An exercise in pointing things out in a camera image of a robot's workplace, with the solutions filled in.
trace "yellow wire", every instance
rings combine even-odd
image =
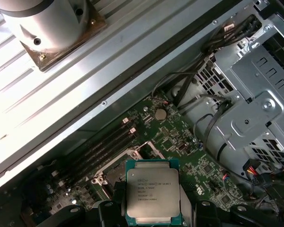
[[[253,175],[254,175],[254,173],[253,173],[253,172],[251,172],[250,170],[247,170],[247,172],[249,172],[250,174],[253,174]]]

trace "ribbed metal surface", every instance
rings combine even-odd
[[[22,158],[16,151],[221,1],[96,1],[108,27],[45,73],[0,16],[0,173]],[[34,158],[23,161],[17,171]],[[0,185],[17,174],[15,169],[0,178]]]
[[[95,7],[106,17],[109,27],[45,73],[35,67],[0,15],[0,162],[9,156],[10,151],[24,146],[89,96],[85,90],[70,93],[95,73],[92,70],[105,61],[110,62],[109,58],[126,45],[106,52],[106,56],[102,55],[97,61],[88,57],[99,54],[94,52],[107,44],[105,40],[122,32],[122,26],[158,2],[99,1]],[[82,68],[78,63],[90,66],[90,75],[80,74]],[[62,101],[67,94],[69,98]]]

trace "connector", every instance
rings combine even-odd
[[[261,165],[261,162],[254,159],[248,159],[248,161],[244,164],[243,170],[247,171],[250,167],[257,169]]]
[[[254,186],[269,187],[272,185],[272,179],[269,173],[255,176],[251,181]]]

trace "intel xeon processor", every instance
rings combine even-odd
[[[126,204],[129,225],[180,224],[177,160],[128,160]]]

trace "motherboard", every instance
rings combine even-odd
[[[223,172],[203,152],[191,126],[172,103],[161,99],[166,99],[164,94],[156,99],[146,97],[61,158],[51,175],[42,180],[46,199],[38,202],[43,206],[39,212],[47,210],[52,215],[71,204],[89,210],[95,202],[111,199],[115,182],[125,181],[125,163],[130,159],[176,158],[180,184],[192,195],[192,203],[211,200],[223,210],[238,204],[228,196]],[[242,196],[235,184],[227,184],[232,195]]]

